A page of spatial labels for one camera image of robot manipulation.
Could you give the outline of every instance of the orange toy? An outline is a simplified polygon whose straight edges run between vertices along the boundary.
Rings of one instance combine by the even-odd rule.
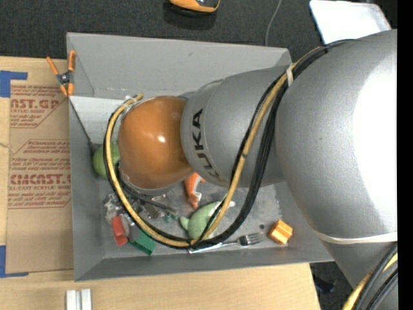
[[[187,179],[185,179],[185,188],[186,193],[189,196],[189,202],[193,208],[198,208],[198,202],[201,199],[201,193],[196,191],[196,188],[199,183],[204,183],[205,179],[203,179],[198,173],[194,172],[191,174]]]

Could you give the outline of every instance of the metal fork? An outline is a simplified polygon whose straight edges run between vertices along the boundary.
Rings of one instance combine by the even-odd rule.
[[[238,245],[241,247],[248,247],[250,245],[255,245],[261,241],[264,240],[264,234],[263,233],[252,233],[252,234],[247,234],[244,236],[240,236],[237,240],[235,241],[230,241],[230,242],[220,242],[217,243],[216,245],[212,245],[210,247],[205,247],[205,248],[200,248],[200,249],[189,249],[188,253],[194,254],[194,253],[200,253],[203,251],[209,251],[211,249],[217,249],[221,248],[227,245]]]

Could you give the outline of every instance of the orange block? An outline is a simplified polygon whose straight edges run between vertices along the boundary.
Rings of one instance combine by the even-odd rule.
[[[285,245],[288,242],[288,239],[291,238],[292,232],[293,228],[291,226],[282,220],[279,220],[273,225],[268,236],[281,245]]]

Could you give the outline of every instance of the orange clamp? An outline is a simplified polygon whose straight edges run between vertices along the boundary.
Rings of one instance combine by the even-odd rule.
[[[74,93],[74,85],[70,82],[70,74],[75,71],[77,54],[74,50],[71,50],[68,58],[68,71],[64,74],[60,74],[56,68],[56,65],[50,57],[46,57],[53,74],[56,76],[60,84],[60,89],[65,96],[71,96]]]

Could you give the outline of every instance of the green ball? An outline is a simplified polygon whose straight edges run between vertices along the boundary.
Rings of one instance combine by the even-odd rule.
[[[119,147],[115,143],[112,143],[110,146],[110,152],[112,153],[113,164],[116,165],[118,161],[121,159]],[[107,179],[108,176],[106,175],[105,163],[103,161],[103,145],[100,145],[99,148],[95,151],[92,158],[92,163],[95,172],[100,177]]]

